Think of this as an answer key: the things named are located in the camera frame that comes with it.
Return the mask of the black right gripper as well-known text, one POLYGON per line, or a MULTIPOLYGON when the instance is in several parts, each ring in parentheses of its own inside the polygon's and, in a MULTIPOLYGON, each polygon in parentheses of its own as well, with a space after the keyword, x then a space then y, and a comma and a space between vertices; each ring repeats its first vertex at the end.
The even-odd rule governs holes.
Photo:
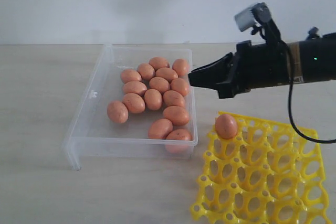
POLYGON ((251 89, 288 85, 286 51, 282 44, 252 45, 243 41, 236 45, 235 53, 192 70, 188 80, 193 87, 218 90, 221 99, 251 89))

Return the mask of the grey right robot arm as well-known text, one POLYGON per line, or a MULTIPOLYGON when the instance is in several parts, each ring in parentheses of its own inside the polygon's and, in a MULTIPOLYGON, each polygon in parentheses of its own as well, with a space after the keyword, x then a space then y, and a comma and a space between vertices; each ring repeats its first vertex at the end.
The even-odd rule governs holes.
MULTIPOLYGON (((335 34, 288 44, 295 64, 294 83, 335 79, 335 34)), ((290 61, 286 53, 267 44, 242 41, 235 53, 192 70, 191 86, 216 90, 219 98, 233 98, 251 89, 290 83, 290 61)))

